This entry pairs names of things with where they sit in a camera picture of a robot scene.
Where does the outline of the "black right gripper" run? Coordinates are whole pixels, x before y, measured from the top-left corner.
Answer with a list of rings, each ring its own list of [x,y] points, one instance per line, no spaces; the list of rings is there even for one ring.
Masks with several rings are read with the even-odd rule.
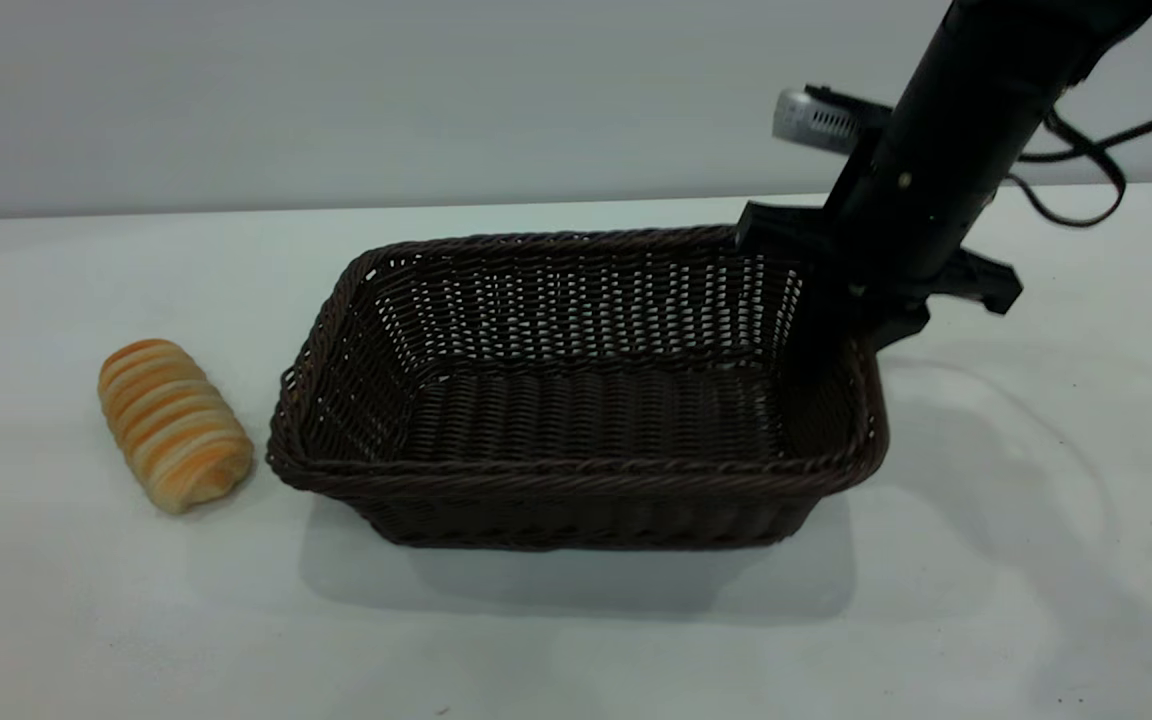
[[[1010,265],[963,249],[1034,131],[1025,104],[905,99],[887,108],[855,97],[858,141],[824,209],[749,200],[733,252],[794,270],[799,296],[786,338],[733,346],[737,361],[776,361],[803,381],[846,370],[858,401],[877,400],[874,350],[931,323],[947,296],[1007,314],[1024,290]]]

